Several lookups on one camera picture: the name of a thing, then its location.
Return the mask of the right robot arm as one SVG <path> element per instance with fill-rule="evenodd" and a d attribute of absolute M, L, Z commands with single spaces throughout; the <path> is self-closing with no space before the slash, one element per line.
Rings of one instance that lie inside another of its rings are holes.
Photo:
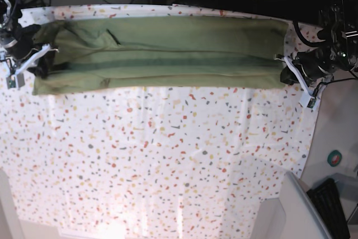
<path fill-rule="evenodd" d="M 1 47 L 15 58 L 23 60 L 36 48 L 33 36 L 40 30 L 37 24 L 22 27 L 18 20 L 21 10 L 33 7 L 40 0 L 1 0 Z"/>

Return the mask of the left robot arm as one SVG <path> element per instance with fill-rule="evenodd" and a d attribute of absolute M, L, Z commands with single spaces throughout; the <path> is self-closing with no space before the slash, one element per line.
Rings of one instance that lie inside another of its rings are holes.
<path fill-rule="evenodd" d="M 281 88 L 326 85 L 357 66 L 354 0 L 322 11 L 308 40 L 298 22 L 184 5 L 56 8 L 37 41 L 60 49 L 34 93 L 131 86 Z"/>

